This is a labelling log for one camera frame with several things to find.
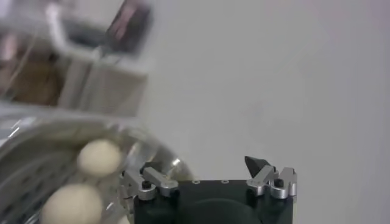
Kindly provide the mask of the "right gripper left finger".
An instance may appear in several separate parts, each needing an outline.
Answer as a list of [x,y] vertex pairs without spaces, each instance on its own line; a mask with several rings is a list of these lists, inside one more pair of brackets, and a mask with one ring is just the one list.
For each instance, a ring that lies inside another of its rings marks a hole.
[[146,163],[140,169],[126,167],[119,175],[119,202],[124,208],[167,206],[179,204],[179,182]]

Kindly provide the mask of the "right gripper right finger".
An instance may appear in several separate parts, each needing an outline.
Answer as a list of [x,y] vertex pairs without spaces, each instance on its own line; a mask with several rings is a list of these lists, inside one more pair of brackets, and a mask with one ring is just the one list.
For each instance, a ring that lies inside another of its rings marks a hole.
[[281,172],[265,159],[245,156],[244,162],[251,178],[246,180],[249,200],[263,197],[275,200],[297,201],[297,172],[292,167],[284,167]]

